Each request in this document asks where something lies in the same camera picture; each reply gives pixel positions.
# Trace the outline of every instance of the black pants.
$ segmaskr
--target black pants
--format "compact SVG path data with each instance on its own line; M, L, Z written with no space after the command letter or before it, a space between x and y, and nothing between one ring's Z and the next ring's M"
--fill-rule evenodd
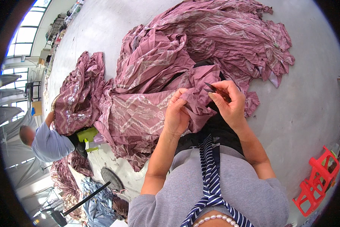
M243 155L243 150L237 134L223 119L216 104L214 102L210 102L208 107L217 111L217 114L211 117L199 132L186 134L181 137L179 139L175 155L182 150L189 149L190 147L198 147L198 144L209 134L212 134L213 137L219 137L216 143L233 148Z
M66 135L66 137L72 142L72 144L74 145L74 149L77 150L77 147L78 147L78 144L80 143L79 142L79 139L78 139L78 136L77 136L77 133L79 133L80 131L84 131L86 129L89 129L89 127L84 127L84 128L81 128L79 130L77 130L75 133L73 133L72 135Z

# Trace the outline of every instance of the short dark hair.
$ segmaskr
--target short dark hair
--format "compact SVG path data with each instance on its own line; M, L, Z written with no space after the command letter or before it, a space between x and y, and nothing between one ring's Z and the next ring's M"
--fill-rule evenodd
M21 125L20 126L19 136L20 136L20 139L21 139L23 144L29 145L29 140L27 139L26 133L25 133L25 131L26 131L25 129L26 128L27 128L27 125Z

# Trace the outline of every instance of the navy blue striped fabric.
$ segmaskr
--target navy blue striped fabric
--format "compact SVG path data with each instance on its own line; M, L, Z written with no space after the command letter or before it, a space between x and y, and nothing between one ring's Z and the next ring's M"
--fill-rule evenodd
M204 207L217 206L221 204L227 207L228 211L230 212L230 216L233 217L240 227L254 227L245 216L243 216L222 198L219 181L219 146L214 148L212 147L212 143L216 140L217 138L213 138L211 135L209 135L202 143L199 144L204 196L191 209L181 224L181 227L191 227Z

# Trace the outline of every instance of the concrete floor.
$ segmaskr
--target concrete floor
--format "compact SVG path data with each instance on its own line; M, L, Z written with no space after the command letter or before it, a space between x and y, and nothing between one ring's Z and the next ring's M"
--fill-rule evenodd
M49 79L51 104L64 78L72 71L83 51L103 51L105 79L115 76L121 41L128 30L147 24L154 16L177 4L178 0L86 0L62 39ZM295 65L282 79L280 87L261 79L251 83L260 105L248 119L263 144L272 167L287 188L291 199L299 194L300 182L309 176L310 157L319 157L323 145L331 148L340 132L340 46L330 25L312 0L262 0L272 6L273 15L265 20L282 22L292 40L290 53ZM89 154L95 178L107 166L118 173L128 189L130 200L138 195L146 166L134 173L127 161L115 159L109 146ZM290 221L302 224L306 219L290 203Z

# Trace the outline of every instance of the person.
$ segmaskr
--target person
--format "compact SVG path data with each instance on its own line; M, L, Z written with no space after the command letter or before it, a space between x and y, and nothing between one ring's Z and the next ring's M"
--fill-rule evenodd
M60 135L49 129L53 121L54 112L50 112L36 131L30 126L22 125L19 131L22 143L31 147L35 156L42 162L58 161L74 150L87 158L85 142L79 142L77 132L70 136Z
M190 120L180 98L187 89L180 88L169 101L140 195L129 204L129 226L286 224L286 189L247 124L245 96L232 81L212 85L229 94L231 102L210 92L218 113L198 133L181 137Z

